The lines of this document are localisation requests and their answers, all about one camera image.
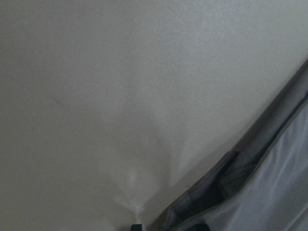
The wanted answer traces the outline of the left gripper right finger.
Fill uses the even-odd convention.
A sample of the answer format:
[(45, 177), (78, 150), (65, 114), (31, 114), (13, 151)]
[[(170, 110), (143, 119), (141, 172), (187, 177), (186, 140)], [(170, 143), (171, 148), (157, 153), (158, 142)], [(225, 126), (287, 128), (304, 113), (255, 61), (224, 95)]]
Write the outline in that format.
[(190, 231), (208, 231), (208, 226), (206, 224), (195, 224), (190, 227)]

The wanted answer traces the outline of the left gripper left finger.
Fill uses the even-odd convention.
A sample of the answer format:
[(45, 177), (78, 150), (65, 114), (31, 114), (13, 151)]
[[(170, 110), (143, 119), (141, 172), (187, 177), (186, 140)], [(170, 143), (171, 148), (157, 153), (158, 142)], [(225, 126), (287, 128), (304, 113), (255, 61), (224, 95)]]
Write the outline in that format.
[(131, 225), (130, 231), (142, 231), (142, 224), (133, 224), (133, 225)]

